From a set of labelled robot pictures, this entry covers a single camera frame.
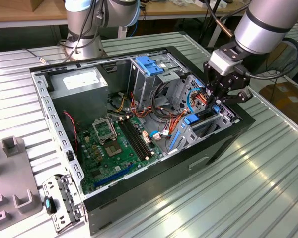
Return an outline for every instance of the blue plastic clip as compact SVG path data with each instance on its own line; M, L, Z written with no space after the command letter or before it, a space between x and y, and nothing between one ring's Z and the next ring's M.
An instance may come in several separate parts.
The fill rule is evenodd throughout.
M213 105L212 108L216 113L220 112L220 108L217 105Z
M148 56L138 56L136 62L149 76L163 73L163 69L159 68Z
M184 122L189 125L199 120L199 118L195 114L188 115L184 118Z

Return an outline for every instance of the side panel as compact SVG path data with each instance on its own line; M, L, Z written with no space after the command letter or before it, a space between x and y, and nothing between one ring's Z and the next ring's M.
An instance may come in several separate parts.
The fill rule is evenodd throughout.
M231 142L232 139L233 137L229 136L219 141L213 146L195 154L163 173L154 176L152 179L134 187L128 192L117 196L106 204L90 211L88 213L90 234L92 235L105 228L107 225L115 222L119 218L205 167L218 150L225 145L227 141ZM95 197L101 199L101 194L98 194Z

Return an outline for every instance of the wire bundle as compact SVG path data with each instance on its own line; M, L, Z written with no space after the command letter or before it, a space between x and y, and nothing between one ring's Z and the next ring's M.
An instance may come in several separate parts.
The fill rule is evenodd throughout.
M124 102L125 102L125 97L122 97L120 107L117 110L115 110L114 112L119 113L124 108Z

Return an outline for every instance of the blue pcie slot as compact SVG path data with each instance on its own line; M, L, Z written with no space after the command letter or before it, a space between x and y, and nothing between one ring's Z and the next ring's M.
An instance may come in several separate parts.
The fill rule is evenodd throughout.
M176 133L175 136L174 136L174 139L172 140L171 145L169 146L169 150L171 150L172 147L174 146L174 143L175 143L175 141L177 140L179 134L180 134L180 131L177 131L177 133Z
M117 173L115 173L115 174L113 174L113 175L111 175L111 176L109 176L109 177L107 177L107 178L104 178L104 179L101 180L101 181L95 182L95 183L94 183L94 187L102 186L102 185L104 185L104 184L106 184L106 183L108 183L108 182L111 182L111 181L115 180L116 178L118 178L118 177L120 177L120 176L123 176L123 175L129 173L130 169L131 169L133 166L134 166L134 164L129 165L127 168L125 168L125 169L123 169L123 170L121 170L121 171L119 171L119 172L117 172Z

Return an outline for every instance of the ram slot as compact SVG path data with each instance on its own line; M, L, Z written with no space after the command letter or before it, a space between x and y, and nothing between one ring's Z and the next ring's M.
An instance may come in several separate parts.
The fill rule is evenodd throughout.
M141 160L145 160L147 156L151 156L150 150L145 145L145 143L140 138L140 136L136 132L135 128L130 124L130 122L121 122L120 128Z

